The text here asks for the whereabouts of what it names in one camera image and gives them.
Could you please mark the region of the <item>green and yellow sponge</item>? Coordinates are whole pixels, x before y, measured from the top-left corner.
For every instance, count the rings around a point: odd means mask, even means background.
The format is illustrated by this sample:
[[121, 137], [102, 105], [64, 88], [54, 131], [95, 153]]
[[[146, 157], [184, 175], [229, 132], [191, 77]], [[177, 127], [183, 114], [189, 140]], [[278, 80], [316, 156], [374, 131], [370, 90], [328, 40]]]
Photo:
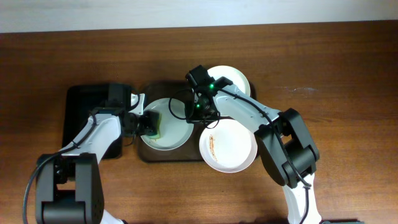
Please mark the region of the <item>green and yellow sponge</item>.
[[160, 124], [161, 124], [162, 115], [155, 111], [149, 111], [148, 114], [148, 125], [146, 129], [146, 135], [150, 139], [158, 139], [160, 138]]

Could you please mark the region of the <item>white plate with ring pattern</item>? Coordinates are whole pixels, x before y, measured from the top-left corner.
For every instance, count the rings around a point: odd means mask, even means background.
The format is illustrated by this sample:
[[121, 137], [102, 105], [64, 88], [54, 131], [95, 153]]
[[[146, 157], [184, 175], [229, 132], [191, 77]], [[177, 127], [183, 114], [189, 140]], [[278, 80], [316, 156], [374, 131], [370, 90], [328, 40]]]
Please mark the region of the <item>white plate with ring pattern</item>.
[[169, 99], [161, 98], [149, 103], [145, 111], [155, 111], [160, 114], [160, 136], [141, 136], [149, 147], [158, 151], [169, 151], [182, 146], [191, 136], [194, 125], [185, 120], [175, 118], [169, 110]]

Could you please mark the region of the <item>white plate with sauce streak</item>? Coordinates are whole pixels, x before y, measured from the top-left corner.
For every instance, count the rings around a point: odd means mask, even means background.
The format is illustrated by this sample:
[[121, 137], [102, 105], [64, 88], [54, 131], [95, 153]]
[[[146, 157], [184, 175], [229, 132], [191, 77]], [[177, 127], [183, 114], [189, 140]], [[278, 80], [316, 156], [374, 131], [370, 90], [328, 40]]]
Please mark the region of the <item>white plate with sauce streak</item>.
[[257, 156], [254, 134], [233, 119], [211, 123], [199, 140], [203, 160], [214, 170], [236, 173], [248, 168]]

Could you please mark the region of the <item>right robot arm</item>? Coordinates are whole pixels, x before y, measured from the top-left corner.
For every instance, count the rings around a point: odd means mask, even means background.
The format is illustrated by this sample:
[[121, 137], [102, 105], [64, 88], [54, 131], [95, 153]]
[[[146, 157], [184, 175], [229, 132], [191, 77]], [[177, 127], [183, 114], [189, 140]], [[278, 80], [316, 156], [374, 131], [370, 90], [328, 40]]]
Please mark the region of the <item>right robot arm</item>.
[[319, 151], [301, 115], [269, 108], [241, 93], [236, 85], [214, 83], [193, 88], [198, 111], [212, 109], [252, 132], [262, 144], [260, 157], [270, 177], [284, 191], [289, 223], [321, 223], [313, 183]]

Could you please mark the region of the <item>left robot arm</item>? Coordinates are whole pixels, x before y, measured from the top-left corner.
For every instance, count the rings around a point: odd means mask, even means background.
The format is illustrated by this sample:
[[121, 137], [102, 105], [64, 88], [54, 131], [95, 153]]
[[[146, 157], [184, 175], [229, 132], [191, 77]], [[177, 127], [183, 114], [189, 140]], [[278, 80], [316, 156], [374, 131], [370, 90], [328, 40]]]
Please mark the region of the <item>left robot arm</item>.
[[36, 183], [37, 223], [122, 223], [104, 208], [99, 163], [128, 132], [159, 136], [161, 115], [123, 108], [96, 108], [85, 127], [64, 148], [43, 154], [30, 179]]

